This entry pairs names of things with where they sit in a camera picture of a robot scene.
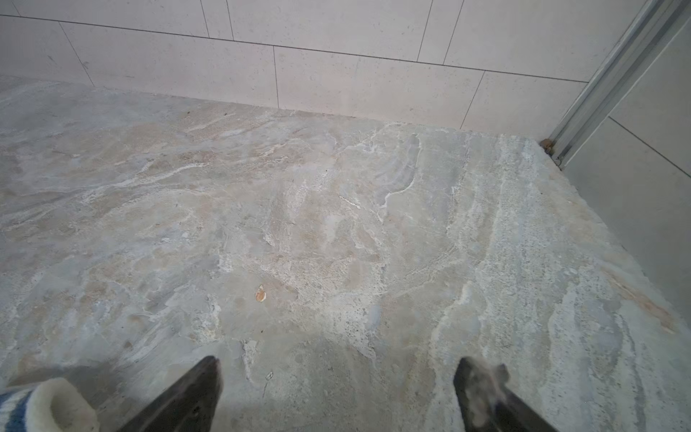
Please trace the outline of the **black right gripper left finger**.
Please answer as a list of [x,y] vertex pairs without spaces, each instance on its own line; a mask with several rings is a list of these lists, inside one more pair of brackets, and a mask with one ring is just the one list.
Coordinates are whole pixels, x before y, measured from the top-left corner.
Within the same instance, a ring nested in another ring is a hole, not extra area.
[[221,361],[205,356],[119,431],[210,431],[222,389]]

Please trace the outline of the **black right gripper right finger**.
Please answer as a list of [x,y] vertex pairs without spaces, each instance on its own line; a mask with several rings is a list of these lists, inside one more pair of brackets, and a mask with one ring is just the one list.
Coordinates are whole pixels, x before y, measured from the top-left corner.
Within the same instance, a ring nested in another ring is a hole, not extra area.
[[481,358],[461,358],[453,387],[467,431],[556,432],[556,428],[512,392],[509,369]]

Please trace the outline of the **blue white striped knit sweater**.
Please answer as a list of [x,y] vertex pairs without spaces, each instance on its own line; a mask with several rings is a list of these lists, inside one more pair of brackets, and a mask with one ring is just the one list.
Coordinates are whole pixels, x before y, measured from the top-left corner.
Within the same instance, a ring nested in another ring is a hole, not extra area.
[[1,430],[99,431],[96,411],[64,378],[1,391]]

